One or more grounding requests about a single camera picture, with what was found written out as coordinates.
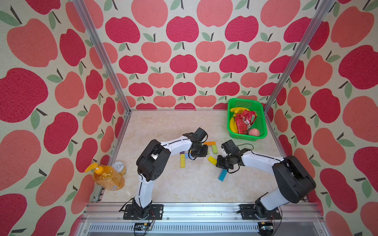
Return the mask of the orange block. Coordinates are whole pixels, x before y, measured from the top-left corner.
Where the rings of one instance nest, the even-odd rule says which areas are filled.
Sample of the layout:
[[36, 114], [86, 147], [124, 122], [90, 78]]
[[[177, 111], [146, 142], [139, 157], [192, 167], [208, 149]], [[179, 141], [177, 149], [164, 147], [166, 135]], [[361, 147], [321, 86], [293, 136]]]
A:
[[204, 145], [213, 146], [216, 145], [216, 142], [204, 142]]

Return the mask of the yellow block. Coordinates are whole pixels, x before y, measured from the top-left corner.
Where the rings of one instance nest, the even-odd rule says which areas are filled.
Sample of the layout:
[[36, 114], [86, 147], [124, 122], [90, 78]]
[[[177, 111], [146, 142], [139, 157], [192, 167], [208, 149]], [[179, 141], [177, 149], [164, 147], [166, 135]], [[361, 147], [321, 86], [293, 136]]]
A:
[[212, 156], [208, 157], [208, 161], [211, 162], [214, 166], [217, 164], [217, 160], [213, 158]]

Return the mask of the green block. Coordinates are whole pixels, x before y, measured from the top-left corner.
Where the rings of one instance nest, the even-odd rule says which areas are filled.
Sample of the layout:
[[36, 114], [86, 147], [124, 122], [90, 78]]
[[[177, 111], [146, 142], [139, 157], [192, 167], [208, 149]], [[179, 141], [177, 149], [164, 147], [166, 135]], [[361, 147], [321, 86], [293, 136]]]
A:
[[216, 145], [212, 145], [213, 154], [218, 154], [218, 148]]

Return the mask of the yellow-green long block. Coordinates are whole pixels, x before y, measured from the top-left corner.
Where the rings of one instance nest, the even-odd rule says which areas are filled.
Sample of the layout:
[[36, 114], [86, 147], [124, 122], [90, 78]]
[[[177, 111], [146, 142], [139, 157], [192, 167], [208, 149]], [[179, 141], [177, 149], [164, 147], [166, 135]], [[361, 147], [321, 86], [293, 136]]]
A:
[[184, 154], [180, 154], [180, 167], [181, 168], [185, 168], [186, 167], [186, 162], [185, 162], [185, 155]]

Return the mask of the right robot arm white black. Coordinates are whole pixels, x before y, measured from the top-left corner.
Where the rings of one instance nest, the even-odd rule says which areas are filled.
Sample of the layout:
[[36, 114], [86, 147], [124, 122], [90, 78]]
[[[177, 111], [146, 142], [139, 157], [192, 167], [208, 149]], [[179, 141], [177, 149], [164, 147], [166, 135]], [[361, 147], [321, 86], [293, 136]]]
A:
[[234, 165], [256, 168], [275, 177], [277, 188], [259, 197], [253, 208], [246, 211], [261, 220], [266, 219], [283, 205], [299, 203], [316, 188], [314, 179], [293, 155], [271, 157], [244, 148], [229, 153], [223, 150], [217, 157], [218, 168], [229, 171], [234, 169]]

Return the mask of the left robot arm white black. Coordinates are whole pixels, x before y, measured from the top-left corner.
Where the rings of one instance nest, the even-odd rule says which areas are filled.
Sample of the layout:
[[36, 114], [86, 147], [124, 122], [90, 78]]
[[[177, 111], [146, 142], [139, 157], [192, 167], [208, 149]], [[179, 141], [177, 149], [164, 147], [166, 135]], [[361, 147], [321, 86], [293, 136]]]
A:
[[154, 139], [147, 145], [136, 161], [139, 186], [132, 206], [139, 217], [145, 218], [149, 214], [154, 181], [161, 176], [169, 158], [185, 151], [189, 152], [193, 159], [205, 157], [208, 146], [203, 143], [207, 138], [207, 134], [187, 133], [178, 139], [167, 142], [159, 142]]

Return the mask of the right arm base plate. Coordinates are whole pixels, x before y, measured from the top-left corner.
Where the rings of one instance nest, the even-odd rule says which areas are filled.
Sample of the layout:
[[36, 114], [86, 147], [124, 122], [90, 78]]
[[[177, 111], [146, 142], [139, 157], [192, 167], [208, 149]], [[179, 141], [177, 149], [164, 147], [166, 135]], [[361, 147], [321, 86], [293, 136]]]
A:
[[278, 208], [266, 210], [261, 205], [240, 204], [237, 214], [241, 214], [243, 220], [281, 220], [282, 216]]

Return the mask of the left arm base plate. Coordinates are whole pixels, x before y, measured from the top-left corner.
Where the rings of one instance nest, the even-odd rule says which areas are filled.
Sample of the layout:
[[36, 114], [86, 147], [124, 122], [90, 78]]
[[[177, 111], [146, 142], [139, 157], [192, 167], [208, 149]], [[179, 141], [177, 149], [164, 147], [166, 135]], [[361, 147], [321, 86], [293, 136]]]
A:
[[163, 204], [149, 204], [145, 208], [139, 207], [139, 205], [126, 205], [126, 209], [123, 215], [124, 220], [162, 220], [164, 211]]

